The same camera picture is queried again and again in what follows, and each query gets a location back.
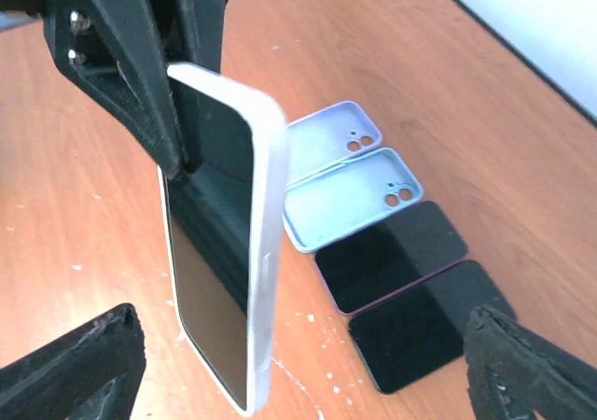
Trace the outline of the purple phone black screen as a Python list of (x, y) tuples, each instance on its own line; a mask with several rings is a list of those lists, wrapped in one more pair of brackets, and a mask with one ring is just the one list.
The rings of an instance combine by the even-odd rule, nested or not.
[(439, 205), (425, 201), (314, 254), (337, 309), (355, 315), (463, 259), (468, 247)]

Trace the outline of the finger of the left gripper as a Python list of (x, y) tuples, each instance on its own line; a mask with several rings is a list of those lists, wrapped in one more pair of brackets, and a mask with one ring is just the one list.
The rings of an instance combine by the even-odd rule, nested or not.
[[(228, 1), (149, 0), (166, 62), (194, 63), (218, 74)], [(228, 110), (177, 81), (171, 82), (171, 92), (182, 134), (183, 169), (190, 174), (208, 162), (209, 119)]]

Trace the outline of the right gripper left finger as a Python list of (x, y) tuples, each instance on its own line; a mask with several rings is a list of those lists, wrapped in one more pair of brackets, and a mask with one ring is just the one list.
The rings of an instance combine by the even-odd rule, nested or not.
[(1, 369), (3, 419), (129, 419), (146, 369), (130, 303)]

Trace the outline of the lilac phone case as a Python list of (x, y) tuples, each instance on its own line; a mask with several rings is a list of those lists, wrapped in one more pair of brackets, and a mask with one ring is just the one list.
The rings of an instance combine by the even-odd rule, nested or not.
[(288, 124), (286, 131), (290, 145), (288, 188), (382, 143), (382, 132), (354, 101), (313, 112)]

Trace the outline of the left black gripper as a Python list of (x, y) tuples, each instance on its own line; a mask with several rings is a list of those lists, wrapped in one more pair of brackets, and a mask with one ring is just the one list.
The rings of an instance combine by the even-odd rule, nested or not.
[(44, 17), (58, 70), (122, 123), (163, 173), (182, 171), (180, 123), (150, 0), (1, 0), (1, 12)]

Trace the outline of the light blue phone case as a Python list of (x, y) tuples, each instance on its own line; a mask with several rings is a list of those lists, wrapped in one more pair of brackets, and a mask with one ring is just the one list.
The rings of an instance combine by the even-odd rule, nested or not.
[(312, 253), (418, 203), (423, 185), (389, 147), (291, 185), (284, 224), (294, 247)]

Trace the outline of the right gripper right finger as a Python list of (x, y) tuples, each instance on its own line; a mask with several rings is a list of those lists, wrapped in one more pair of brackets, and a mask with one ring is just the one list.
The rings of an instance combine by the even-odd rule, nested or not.
[(472, 310), (464, 353), (478, 419), (596, 417), (596, 369), (489, 305)]

